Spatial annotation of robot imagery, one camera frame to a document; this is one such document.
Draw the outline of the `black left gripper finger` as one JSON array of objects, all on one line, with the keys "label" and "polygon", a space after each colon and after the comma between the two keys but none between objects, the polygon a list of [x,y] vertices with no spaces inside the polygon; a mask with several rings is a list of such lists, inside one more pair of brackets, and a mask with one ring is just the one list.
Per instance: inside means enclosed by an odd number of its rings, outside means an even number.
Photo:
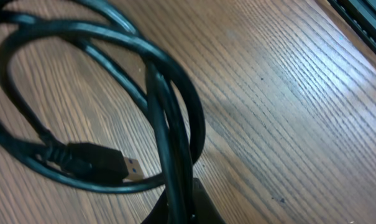
[{"label": "black left gripper finger", "polygon": [[[214,203],[212,203],[203,184],[198,178],[193,179],[193,204],[194,212],[190,223],[197,224],[225,224]],[[160,195],[149,215],[142,224],[166,224],[169,222],[168,201],[165,191]]]}]

